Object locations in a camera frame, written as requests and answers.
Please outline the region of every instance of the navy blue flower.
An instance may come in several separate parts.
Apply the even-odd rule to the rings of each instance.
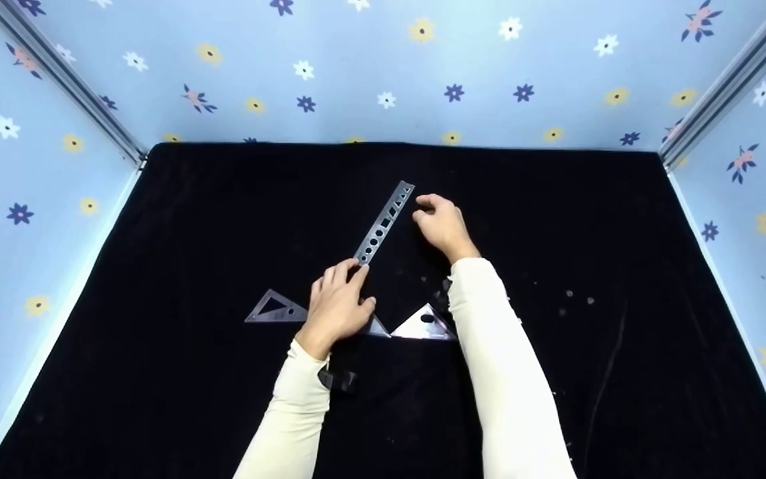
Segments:
[[[289,7],[294,5],[295,3],[292,2],[292,0],[271,0],[271,6],[279,12],[279,16],[285,15],[285,13],[288,13],[289,15],[294,15],[294,13],[291,11]]]
[[[454,100],[459,101],[459,98],[462,95],[465,95],[465,91],[463,91],[463,85],[453,84],[451,86],[445,87],[445,90],[447,91],[443,94],[447,96],[448,103]]]
[[[632,131],[631,133],[623,134],[622,138],[620,138],[620,141],[623,145],[633,145],[639,139],[640,133]]]
[[[9,220],[13,220],[13,224],[17,225],[21,222],[24,222],[24,224],[30,224],[31,222],[28,221],[28,218],[31,218],[31,216],[34,216],[34,213],[30,212],[28,210],[28,204],[23,204],[23,206],[20,206],[19,203],[14,203],[13,208],[8,208],[11,210],[11,214],[6,216]]]
[[[516,91],[513,92],[513,96],[516,97],[516,103],[519,101],[530,101],[530,95],[534,94],[534,85],[524,84],[524,86],[517,86]]]
[[[100,100],[104,101],[109,110],[116,110],[116,101],[108,98],[106,95],[102,95]]]
[[[720,234],[720,231],[717,231],[717,225],[714,224],[714,222],[710,222],[710,224],[705,224],[705,229],[702,230],[702,236],[705,236],[705,242],[707,243],[708,240],[714,241],[714,237]]]
[[[303,112],[314,112],[317,103],[313,101],[313,98],[311,96],[304,96],[297,99],[297,106],[303,108]]]
[[[40,9],[39,0],[17,0],[17,2],[19,2],[19,6],[28,10],[28,13],[31,13],[33,16],[37,16],[37,13],[46,15],[46,12]]]

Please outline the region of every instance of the black velvet cloth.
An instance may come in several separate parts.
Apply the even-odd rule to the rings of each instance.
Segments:
[[[400,180],[455,200],[504,279],[578,478],[766,477],[766,395],[656,155],[165,144],[0,478],[231,477],[299,327],[244,318],[268,288],[306,306]],[[404,214],[364,294],[391,331],[446,275]],[[316,477],[481,476],[457,343],[356,337],[332,366],[360,384],[332,398]]]

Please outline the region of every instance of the cream long sleeve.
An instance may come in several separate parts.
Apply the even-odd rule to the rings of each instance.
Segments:
[[[534,349],[492,264],[464,258],[451,267],[457,324],[483,427],[485,479],[575,479],[557,408]],[[310,479],[329,391],[318,361],[296,341],[234,479]]]
[[[492,264],[451,267],[457,325],[483,429],[485,479],[574,479],[551,388]]]
[[[319,380],[328,364],[291,342],[274,395],[233,479],[309,479],[319,455],[329,389]]]

